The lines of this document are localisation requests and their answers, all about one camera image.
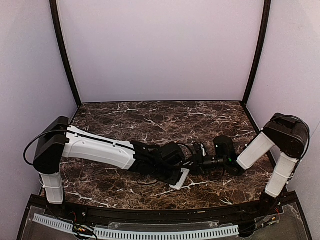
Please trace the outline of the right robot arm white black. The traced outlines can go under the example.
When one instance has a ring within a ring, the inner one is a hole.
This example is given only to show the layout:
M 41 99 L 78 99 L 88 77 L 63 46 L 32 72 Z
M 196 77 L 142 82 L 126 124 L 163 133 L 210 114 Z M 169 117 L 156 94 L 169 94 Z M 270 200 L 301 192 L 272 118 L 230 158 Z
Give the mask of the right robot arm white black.
M 225 135 L 214 138 L 215 155 L 208 154 L 203 143 L 195 143 L 189 167 L 197 174 L 221 167 L 228 174 L 240 177 L 272 148 L 279 148 L 280 156 L 257 207 L 260 214 L 266 215 L 276 206 L 287 182 L 294 176 L 308 151 L 310 139 L 310 128 L 303 120 L 276 113 L 241 154 L 236 153 L 232 139 Z

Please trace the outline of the white remote control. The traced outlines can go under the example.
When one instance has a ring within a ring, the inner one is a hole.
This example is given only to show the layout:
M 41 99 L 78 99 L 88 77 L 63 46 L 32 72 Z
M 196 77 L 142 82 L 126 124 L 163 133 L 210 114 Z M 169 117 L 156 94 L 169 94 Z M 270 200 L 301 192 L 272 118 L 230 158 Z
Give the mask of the white remote control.
M 179 172 L 179 175 L 178 175 L 178 181 L 176 182 L 176 184 L 175 185 L 169 185 L 170 186 L 170 188 L 172 188 L 172 189 L 174 189 L 174 190 L 181 190 L 182 189 L 182 187 L 183 187 L 183 185 L 184 185 L 184 183 L 185 183 L 185 181 L 186 181 L 186 179 L 187 179 L 187 177 L 188 177 L 188 175 L 189 175 L 189 172 L 190 172 L 190 170 L 189 169 L 187 169 L 187 168 L 182 168 L 181 170 L 180 170 L 180 172 Z

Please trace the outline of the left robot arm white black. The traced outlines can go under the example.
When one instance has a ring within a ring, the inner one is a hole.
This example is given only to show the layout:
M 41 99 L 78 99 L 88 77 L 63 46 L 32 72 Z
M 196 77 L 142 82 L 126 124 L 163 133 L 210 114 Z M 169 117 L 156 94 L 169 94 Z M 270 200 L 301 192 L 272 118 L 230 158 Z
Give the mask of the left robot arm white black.
M 186 157 L 177 143 L 158 146 L 109 139 L 70 125 L 65 116 L 58 117 L 27 146 L 33 143 L 37 143 L 34 159 L 27 164 L 40 174 L 46 199 L 54 205 L 64 202 L 62 158 L 89 160 L 151 176 L 175 190 L 182 188 L 190 172 L 180 165 Z

